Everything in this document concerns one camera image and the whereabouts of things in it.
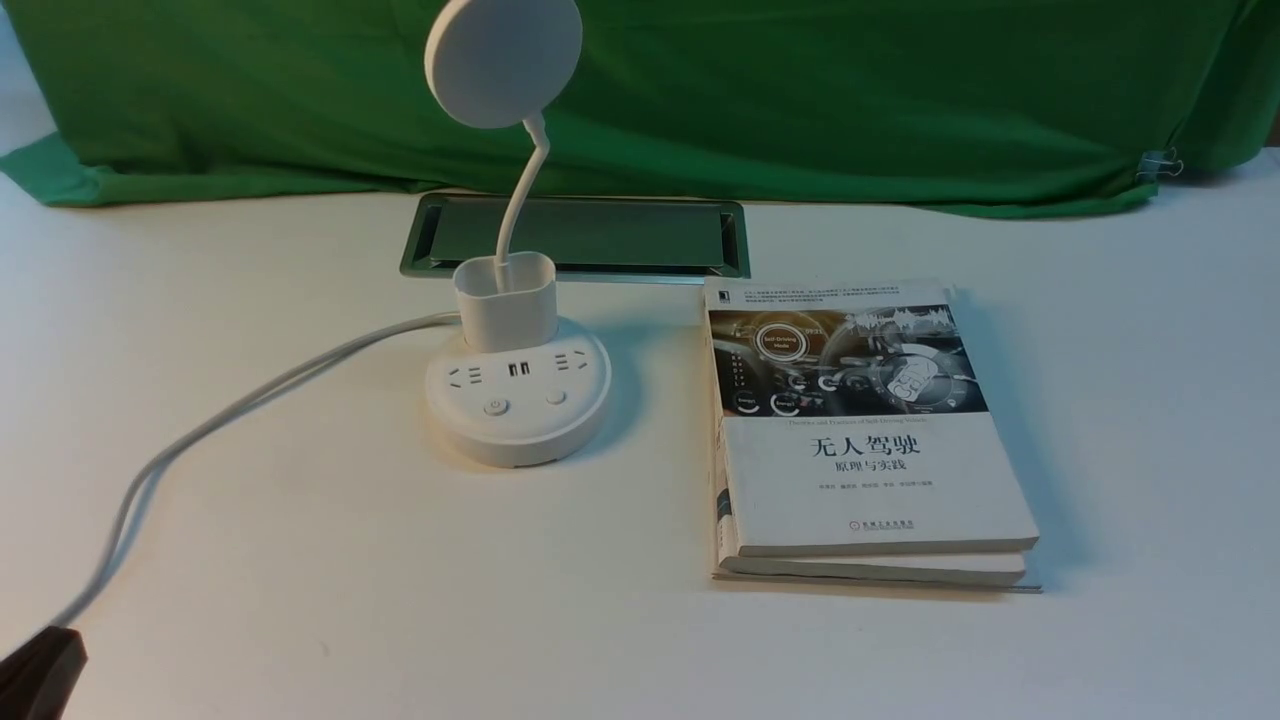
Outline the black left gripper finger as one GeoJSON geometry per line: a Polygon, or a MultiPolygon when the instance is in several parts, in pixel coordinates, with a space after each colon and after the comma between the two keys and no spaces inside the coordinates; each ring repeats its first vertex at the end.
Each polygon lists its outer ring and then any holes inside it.
{"type": "Polygon", "coordinates": [[[87,662],[81,633],[44,628],[1,662],[1,719],[60,719],[87,662]]]}

